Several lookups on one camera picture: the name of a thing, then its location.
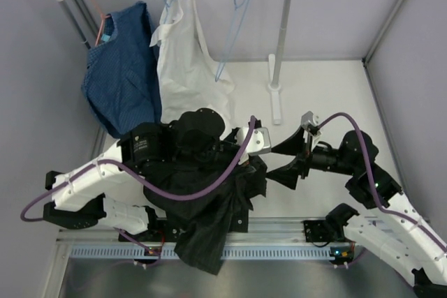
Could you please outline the black pinstriped shirt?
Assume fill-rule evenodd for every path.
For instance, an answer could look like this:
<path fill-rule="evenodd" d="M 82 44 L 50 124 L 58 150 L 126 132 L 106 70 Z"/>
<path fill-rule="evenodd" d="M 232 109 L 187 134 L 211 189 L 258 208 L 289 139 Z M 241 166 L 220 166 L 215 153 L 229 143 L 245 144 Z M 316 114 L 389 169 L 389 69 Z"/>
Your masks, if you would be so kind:
<path fill-rule="evenodd" d="M 172 144 L 163 158 L 145 163 L 146 181 L 167 193 L 190 195 L 204 190 L 226 170 L 211 162 L 211 148 L 220 140 L 205 136 L 201 145 Z M 162 197 L 148 188 L 145 197 L 166 213 L 168 222 L 183 232 L 175 252 L 187 265 L 217 275 L 226 235 L 236 216 L 254 207 L 251 199 L 266 195 L 267 166 L 258 156 L 248 164 L 237 166 L 211 193 L 187 201 Z"/>

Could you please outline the light blue hanger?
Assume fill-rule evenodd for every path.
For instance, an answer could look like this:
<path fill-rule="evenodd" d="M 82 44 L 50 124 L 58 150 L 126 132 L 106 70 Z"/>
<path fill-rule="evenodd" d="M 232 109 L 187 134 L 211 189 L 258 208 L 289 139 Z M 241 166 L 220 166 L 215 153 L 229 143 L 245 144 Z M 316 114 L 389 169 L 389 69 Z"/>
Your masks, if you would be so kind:
<path fill-rule="evenodd" d="M 223 47 L 223 52 L 217 66 L 217 70 L 215 72 L 215 82 L 218 82 L 220 80 L 226 64 L 228 63 L 230 56 L 233 53 L 233 48 L 235 46 L 235 43 L 237 42 L 238 36 L 240 35 L 240 30 L 246 17 L 250 1 L 251 0 L 233 0 L 233 16 L 230 21 L 230 26 Z"/>

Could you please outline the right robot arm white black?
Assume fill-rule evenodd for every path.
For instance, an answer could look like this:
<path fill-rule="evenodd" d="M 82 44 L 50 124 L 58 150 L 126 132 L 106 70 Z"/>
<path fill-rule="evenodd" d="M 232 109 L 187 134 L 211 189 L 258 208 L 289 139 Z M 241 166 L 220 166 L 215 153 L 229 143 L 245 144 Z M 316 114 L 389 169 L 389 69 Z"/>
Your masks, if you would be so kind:
<path fill-rule="evenodd" d="M 341 203 L 323 220 L 304 222 L 309 243 L 360 245 L 393 268 L 417 297 L 446 296 L 446 242 L 419 215 L 402 187 L 376 164 L 379 150 L 368 134 L 349 131 L 334 149 L 299 128 L 272 152 L 293 160 L 269 172 L 268 179 L 294 190 L 312 170 L 346 175 L 349 195 L 376 217 L 368 219 Z"/>

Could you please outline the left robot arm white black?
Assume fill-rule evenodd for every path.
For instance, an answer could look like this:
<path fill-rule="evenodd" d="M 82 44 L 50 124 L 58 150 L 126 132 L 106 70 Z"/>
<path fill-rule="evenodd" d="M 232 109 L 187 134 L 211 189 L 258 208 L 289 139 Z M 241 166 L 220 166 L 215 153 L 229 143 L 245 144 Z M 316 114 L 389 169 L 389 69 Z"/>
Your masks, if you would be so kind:
<path fill-rule="evenodd" d="M 72 230 L 107 225 L 151 241 L 156 208 L 190 222 L 209 204 L 232 199 L 251 165 L 255 127 L 251 118 L 225 134 L 222 116 L 208 108 L 167 124 L 140 124 L 82 167 L 49 172 L 43 220 Z"/>

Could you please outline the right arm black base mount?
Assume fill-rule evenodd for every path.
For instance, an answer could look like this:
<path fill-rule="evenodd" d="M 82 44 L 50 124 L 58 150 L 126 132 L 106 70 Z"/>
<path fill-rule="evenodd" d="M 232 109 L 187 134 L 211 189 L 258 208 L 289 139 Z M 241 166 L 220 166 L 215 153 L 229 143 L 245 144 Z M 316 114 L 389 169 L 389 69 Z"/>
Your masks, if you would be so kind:
<path fill-rule="evenodd" d="M 306 242 L 320 246 L 344 241 L 340 228 L 326 220 L 306 220 L 303 225 Z"/>

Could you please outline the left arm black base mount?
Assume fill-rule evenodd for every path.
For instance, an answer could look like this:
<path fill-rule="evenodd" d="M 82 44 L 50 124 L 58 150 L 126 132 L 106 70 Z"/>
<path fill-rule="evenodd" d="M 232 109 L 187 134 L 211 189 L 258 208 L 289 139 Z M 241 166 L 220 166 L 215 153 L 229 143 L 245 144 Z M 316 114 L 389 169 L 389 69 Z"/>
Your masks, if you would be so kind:
<path fill-rule="evenodd" d="M 175 243 L 177 242 L 181 232 L 180 228 L 171 225 L 165 218 L 162 218 L 157 220 L 154 227 L 151 227 L 144 232 L 138 234 L 130 234 L 125 231 L 124 234 L 140 243 L 157 243 L 162 241 Z"/>

